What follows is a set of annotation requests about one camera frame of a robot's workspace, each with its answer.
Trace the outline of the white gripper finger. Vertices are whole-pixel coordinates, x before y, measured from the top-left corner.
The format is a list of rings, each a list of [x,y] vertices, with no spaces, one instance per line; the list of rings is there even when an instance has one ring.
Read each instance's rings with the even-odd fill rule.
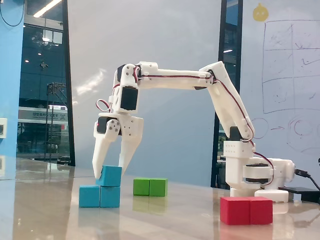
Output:
[[[99,179],[102,174],[103,163],[109,146],[115,142],[120,131],[120,122],[117,119],[98,119],[94,124],[95,138],[92,166],[94,176]]]
[[[133,158],[139,144],[141,143],[141,137],[122,138],[121,149],[119,154],[118,166],[122,167],[121,173],[124,174],[126,169]]]

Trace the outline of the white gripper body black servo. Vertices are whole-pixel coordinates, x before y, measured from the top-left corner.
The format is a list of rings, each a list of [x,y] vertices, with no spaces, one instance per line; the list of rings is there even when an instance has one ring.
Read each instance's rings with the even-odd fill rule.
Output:
[[[93,136],[115,132],[125,138],[141,138],[144,120],[124,113],[100,113],[94,125]]]

